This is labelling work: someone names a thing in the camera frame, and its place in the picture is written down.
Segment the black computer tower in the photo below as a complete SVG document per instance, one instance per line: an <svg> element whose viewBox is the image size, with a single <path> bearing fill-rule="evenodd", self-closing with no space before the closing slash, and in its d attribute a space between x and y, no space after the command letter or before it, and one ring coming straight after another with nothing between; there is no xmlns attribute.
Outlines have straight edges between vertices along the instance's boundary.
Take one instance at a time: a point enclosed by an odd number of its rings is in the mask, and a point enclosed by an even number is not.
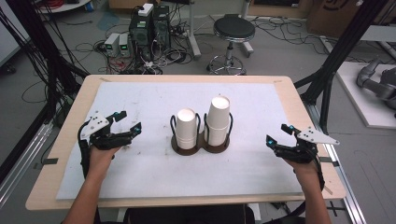
<svg viewBox="0 0 396 224"><path fill-rule="evenodd" d="M153 23L151 17L134 14L129 31L137 56L145 61L151 61L151 43L153 40Z"/></svg>
<svg viewBox="0 0 396 224"><path fill-rule="evenodd" d="M156 6L153 10L152 19L157 45L162 49L169 49L171 46L169 6Z"/></svg>

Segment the white floor board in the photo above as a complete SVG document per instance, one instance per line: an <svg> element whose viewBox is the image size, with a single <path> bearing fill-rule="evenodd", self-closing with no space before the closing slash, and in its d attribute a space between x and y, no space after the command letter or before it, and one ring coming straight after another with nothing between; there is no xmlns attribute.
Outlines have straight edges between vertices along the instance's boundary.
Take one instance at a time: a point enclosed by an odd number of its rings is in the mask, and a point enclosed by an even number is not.
<svg viewBox="0 0 396 224"><path fill-rule="evenodd" d="M359 71L366 63L344 62L337 77L366 127L396 130L396 111L388 108L372 91L356 84Z"/></svg>

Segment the white table mat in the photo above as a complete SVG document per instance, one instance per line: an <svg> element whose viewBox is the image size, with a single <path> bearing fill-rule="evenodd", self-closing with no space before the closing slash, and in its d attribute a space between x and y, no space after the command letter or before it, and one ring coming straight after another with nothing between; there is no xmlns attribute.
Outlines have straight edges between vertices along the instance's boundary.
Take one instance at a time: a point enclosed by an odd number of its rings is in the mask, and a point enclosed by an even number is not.
<svg viewBox="0 0 396 224"><path fill-rule="evenodd" d="M211 100L231 102L230 145L219 153L203 149L181 156L171 147L170 118L182 108L199 115ZM291 168L265 145L272 136L292 146L283 133L287 122L276 87L258 83L106 82L100 85L90 113L109 116L125 111L111 126L114 133L141 123L142 132L111 162L101 189L103 199L184 198L299 193Z"/></svg>

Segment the person's right hand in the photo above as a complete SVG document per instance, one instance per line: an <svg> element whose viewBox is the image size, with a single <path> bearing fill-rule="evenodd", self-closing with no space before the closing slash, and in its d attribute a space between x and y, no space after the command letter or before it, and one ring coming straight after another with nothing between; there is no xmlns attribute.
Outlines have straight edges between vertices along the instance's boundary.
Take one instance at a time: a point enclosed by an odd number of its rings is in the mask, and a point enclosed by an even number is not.
<svg viewBox="0 0 396 224"><path fill-rule="evenodd" d="M286 163L293 168L293 171L303 188L319 186L318 170L312 161L309 163L298 163L286 160Z"/></svg>

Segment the black tape cross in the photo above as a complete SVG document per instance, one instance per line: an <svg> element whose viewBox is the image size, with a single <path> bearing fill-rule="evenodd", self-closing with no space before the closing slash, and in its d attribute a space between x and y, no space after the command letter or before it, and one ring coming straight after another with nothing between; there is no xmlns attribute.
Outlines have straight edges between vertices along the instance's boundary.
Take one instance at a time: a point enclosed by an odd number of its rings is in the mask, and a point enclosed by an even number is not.
<svg viewBox="0 0 396 224"><path fill-rule="evenodd" d="M346 211L344 207L335 206L333 202L330 202L330 205L327 207L328 210L332 211L335 217L338 217L338 211Z"/></svg>

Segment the aluminium rail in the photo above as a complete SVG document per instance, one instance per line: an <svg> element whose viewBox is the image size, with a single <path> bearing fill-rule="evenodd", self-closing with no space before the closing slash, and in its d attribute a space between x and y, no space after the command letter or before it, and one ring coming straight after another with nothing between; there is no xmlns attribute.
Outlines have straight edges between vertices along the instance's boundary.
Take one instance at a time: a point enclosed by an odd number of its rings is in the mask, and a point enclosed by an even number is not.
<svg viewBox="0 0 396 224"><path fill-rule="evenodd" d="M4 181L0 184L0 210L22 180L28 168L34 161L40 149L44 146L53 129L53 124L42 124L40 128L28 139L27 145L22 148L21 155L11 167Z"/></svg>
<svg viewBox="0 0 396 224"><path fill-rule="evenodd" d="M332 167L337 173L338 179L343 186L346 196L342 199L342 203L346 209L347 216L351 224L367 224L365 217L361 211L359 203L354 195L353 189L349 184L347 175L343 169L342 163L339 160L334 145L321 144L326 151L328 157L332 161Z"/></svg>

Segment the person's dark clothing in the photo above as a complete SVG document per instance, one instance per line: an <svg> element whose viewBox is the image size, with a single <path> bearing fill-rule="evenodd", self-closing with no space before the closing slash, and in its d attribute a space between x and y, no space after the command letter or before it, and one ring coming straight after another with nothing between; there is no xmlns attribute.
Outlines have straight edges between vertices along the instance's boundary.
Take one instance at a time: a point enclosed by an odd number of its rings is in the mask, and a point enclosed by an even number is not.
<svg viewBox="0 0 396 224"><path fill-rule="evenodd" d="M245 204L129 208L124 224L255 224Z"/></svg>

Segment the white round table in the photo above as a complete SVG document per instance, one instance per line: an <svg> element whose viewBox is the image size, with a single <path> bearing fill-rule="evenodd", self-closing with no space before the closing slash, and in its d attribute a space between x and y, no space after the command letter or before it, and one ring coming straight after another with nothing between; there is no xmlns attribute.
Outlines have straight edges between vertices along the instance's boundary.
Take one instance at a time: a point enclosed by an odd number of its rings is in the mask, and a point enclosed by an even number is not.
<svg viewBox="0 0 396 224"><path fill-rule="evenodd" d="M86 5L89 5L91 3L91 1L92 0L79 0L79 2L76 3L76 4L63 3L61 6L58 6L58 7L45 7L44 5L42 5L39 8L39 10L42 13L65 12L65 11L73 10L73 9L76 9L76 8L85 7Z"/></svg>

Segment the black round stool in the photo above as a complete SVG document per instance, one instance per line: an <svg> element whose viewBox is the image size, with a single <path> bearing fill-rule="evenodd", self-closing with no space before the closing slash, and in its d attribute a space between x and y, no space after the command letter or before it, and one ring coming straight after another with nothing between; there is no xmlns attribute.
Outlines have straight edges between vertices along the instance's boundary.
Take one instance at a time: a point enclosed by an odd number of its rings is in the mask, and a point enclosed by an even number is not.
<svg viewBox="0 0 396 224"><path fill-rule="evenodd" d="M254 25L237 15L225 15L215 21L213 31L215 36L228 42L228 47L223 55L211 59L206 70L215 75L243 76L247 70L242 61L233 56L233 45L250 41L255 35Z"/></svg>

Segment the white paper cup stack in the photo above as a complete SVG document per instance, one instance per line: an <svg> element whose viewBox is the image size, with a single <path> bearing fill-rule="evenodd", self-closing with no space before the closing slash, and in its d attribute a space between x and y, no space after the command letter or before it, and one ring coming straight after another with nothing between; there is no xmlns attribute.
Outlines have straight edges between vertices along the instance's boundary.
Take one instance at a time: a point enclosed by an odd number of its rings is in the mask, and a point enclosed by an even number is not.
<svg viewBox="0 0 396 224"><path fill-rule="evenodd" d="M176 136L177 145L182 149L190 149L196 145L197 123L192 109L183 108L177 112Z"/></svg>
<svg viewBox="0 0 396 224"><path fill-rule="evenodd" d="M205 120L205 140L217 147L224 143L230 125L230 100L222 95L212 99Z"/></svg>

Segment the brown double cup holder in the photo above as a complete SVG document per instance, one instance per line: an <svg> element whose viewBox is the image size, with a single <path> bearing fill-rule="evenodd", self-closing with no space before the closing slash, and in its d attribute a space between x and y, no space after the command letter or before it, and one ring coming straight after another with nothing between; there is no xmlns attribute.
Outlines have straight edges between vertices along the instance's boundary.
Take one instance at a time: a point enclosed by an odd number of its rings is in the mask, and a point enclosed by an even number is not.
<svg viewBox="0 0 396 224"><path fill-rule="evenodd" d="M176 134L176 126L177 126L177 118L175 115L173 115L170 118L170 126L172 130L172 138L171 138L171 147L172 149L181 156L190 156L198 152L201 148L203 148L205 151L209 153L214 153L218 154L223 151L225 151L228 146L230 145L230 135L233 129L233 115L229 114L229 126L225 128L226 134L225 134L225 139L222 144L219 146L212 146L208 143L210 140L210 137L214 135L214 128L211 128L209 124L207 123L206 115L204 115L203 121L199 117L198 114L196 114L196 117L198 118L198 124L197 124L197 130L200 130L201 124L204 124L204 130L201 133L197 133L195 137L195 144L192 148L184 149L180 147L181 141L177 139L177 134Z"/></svg>

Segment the black metal frame post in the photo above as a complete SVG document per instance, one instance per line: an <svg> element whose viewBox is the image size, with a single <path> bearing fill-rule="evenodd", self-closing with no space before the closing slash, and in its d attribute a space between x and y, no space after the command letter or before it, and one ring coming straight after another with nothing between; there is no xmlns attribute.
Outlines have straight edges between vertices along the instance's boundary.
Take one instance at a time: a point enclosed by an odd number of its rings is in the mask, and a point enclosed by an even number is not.
<svg viewBox="0 0 396 224"><path fill-rule="evenodd" d="M328 132L333 78L387 2L388 0L363 0L360 9L339 37L323 65L312 75L294 83L296 89L308 85L307 90L301 94L302 101L308 106L315 105L318 97L322 95L318 125L325 133Z"/></svg>

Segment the white metal table leg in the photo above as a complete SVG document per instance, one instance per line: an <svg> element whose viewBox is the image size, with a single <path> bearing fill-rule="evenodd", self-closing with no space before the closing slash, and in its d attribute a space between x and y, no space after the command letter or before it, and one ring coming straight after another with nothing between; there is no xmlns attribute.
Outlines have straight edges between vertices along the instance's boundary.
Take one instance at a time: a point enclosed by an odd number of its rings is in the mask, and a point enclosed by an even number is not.
<svg viewBox="0 0 396 224"><path fill-rule="evenodd" d="M198 60L201 58L202 53L199 49L194 33L194 0L189 0L189 30L187 31L187 35L191 46L193 59Z"/></svg>

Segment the white box on tower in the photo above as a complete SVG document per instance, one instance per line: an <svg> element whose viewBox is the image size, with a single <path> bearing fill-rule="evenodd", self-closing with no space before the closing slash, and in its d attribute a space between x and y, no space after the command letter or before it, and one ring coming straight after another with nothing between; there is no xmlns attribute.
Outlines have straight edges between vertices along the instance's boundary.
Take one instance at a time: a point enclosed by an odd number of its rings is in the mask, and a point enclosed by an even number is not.
<svg viewBox="0 0 396 224"><path fill-rule="evenodd" d="M141 9L138 10L138 15L147 17L149 13L152 11L152 9L153 9L153 5L150 3L146 3L142 6Z"/></svg>

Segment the brown cardboard box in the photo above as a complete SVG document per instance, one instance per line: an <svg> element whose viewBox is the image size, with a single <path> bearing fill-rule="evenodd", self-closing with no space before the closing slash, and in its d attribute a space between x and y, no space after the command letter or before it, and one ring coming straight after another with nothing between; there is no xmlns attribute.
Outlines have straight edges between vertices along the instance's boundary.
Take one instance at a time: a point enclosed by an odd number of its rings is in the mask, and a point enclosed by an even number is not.
<svg viewBox="0 0 396 224"><path fill-rule="evenodd" d="M310 34L341 37L345 31L362 25L368 12L351 25L366 0L313 0L314 5L306 20Z"/></svg>

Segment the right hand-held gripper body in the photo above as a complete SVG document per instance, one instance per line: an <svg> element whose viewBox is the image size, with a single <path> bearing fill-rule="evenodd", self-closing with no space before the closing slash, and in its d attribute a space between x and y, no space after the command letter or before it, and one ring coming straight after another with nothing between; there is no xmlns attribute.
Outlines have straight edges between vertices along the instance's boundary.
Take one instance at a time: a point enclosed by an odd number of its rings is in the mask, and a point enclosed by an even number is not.
<svg viewBox="0 0 396 224"><path fill-rule="evenodd" d="M296 145L287 151L274 151L279 158L298 163L309 163L318 154L317 144L339 145L340 142L329 135L308 127L300 131L296 139Z"/></svg>

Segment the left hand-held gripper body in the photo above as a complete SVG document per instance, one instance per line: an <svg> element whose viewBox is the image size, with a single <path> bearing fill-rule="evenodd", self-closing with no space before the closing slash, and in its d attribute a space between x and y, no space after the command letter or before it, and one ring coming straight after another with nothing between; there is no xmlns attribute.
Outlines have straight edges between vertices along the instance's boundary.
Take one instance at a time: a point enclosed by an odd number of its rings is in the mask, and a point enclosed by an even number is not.
<svg viewBox="0 0 396 224"><path fill-rule="evenodd" d="M96 111L78 131L78 146L81 150L87 150L94 145L101 150L109 150L115 147L130 145L132 139L126 137L114 137L111 125L102 114Z"/></svg>

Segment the person's left hand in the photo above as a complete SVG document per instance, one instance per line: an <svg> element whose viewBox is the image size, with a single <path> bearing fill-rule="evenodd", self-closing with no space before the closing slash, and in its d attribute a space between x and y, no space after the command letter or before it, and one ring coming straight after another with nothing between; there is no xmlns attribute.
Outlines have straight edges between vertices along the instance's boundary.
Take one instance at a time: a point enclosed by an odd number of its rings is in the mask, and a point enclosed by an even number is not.
<svg viewBox="0 0 396 224"><path fill-rule="evenodd" d="M97 147L91 148L89 178L103 180L110 166L113 156L119 151L118 147L109 150L101 150Z"/></svg>

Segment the grey bench power supply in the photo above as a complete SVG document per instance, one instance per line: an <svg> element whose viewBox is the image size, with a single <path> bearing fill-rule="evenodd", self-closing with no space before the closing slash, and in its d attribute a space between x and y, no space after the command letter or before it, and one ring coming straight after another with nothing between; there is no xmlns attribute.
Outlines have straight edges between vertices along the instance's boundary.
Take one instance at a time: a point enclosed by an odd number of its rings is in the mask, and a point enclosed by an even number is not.
<svg viewBox="0 0 396 224"><path fill-rule="evenodd" d="M120 55L122 57L129 57L131 52L130 52L130 42L129 42L129 36L127 34L120 34Z"/></svg>
<svg viewBox="0 0 396 224"><path fill-rule="evenodd" d="M117 57L120 52L120 35L111 34L105 41L106 53L109 57Z"/></svg>

